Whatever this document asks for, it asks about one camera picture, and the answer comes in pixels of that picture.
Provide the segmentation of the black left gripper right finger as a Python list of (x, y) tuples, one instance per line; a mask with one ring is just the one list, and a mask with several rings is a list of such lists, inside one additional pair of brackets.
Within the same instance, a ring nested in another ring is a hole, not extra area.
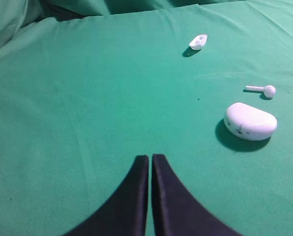
[(152, 156), (151, 206), (156, 236), (239, 236), (186, 189), (163, 154)]

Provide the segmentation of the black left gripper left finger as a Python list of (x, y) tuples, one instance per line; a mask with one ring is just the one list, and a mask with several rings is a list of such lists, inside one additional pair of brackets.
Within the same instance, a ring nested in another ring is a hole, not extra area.
[(67, 236), (144, 236), (148, 208), (149, 158), (138, 155), (109, 199)]

